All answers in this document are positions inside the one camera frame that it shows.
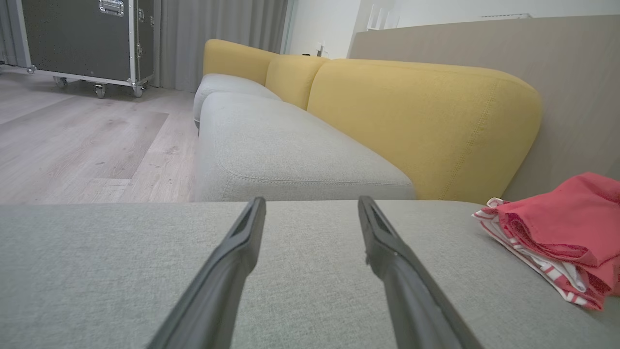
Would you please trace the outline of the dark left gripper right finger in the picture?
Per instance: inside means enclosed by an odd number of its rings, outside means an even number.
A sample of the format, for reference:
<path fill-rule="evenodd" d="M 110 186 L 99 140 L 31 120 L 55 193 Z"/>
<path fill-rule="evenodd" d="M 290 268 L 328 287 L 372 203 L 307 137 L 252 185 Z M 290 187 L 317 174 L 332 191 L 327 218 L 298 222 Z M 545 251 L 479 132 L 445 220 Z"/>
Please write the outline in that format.
<path fill-rule="evenodd" d="M 366 263 L 383 282 L 400 349 L 480 349 L 473 331 L 374 199 L 358 200 Z"/>

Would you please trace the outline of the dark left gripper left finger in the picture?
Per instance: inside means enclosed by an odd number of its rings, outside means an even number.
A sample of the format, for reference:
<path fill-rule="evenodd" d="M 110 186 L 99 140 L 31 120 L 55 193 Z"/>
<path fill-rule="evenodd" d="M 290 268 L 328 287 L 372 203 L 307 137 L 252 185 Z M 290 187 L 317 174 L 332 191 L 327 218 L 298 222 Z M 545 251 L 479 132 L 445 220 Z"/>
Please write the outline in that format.
<path fill-rule="evenodd" d="M 150 349 L 228 349 L 246 278 L 257 265 L 266 201 L 255 197 L 215 247 L 149 343 Z"/>

